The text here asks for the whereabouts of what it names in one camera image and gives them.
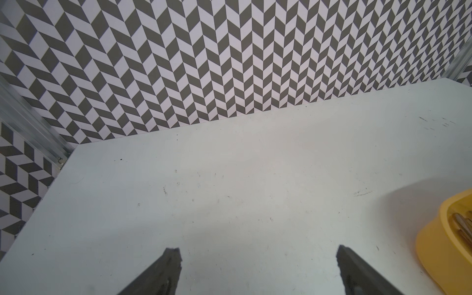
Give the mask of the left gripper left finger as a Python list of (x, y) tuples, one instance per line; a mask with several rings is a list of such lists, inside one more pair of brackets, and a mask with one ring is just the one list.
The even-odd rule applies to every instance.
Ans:
[(179, 248), (166, 248), (162, 256), (119, 295), (175, 295), (182, 270), (181, 263)]

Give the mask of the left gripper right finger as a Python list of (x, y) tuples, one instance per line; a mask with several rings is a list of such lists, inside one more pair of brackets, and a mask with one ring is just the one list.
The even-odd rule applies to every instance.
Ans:
[(340, 245), (336, 259), (347, 295), (402, 294), (351, 248)]

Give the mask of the yellow plastic storage box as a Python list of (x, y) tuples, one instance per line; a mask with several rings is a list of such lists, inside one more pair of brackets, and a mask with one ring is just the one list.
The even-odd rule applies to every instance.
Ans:
[(472, 191), (469, 189), (446, 199), (435, 218), (423, 227), (415, 250), (427, 274), (446, 295), (472, 293), (472, 241), (463, 237), (455, 222), (460, 214), (472, 223)]

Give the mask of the bronze spoon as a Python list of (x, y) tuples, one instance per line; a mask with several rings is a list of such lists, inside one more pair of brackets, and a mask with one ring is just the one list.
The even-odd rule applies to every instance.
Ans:
[(453, 213), (452, 219), (458, 226), (458, 233), (469, 244), (472, 245), (472, 228), (468, 220), (459, 213)]

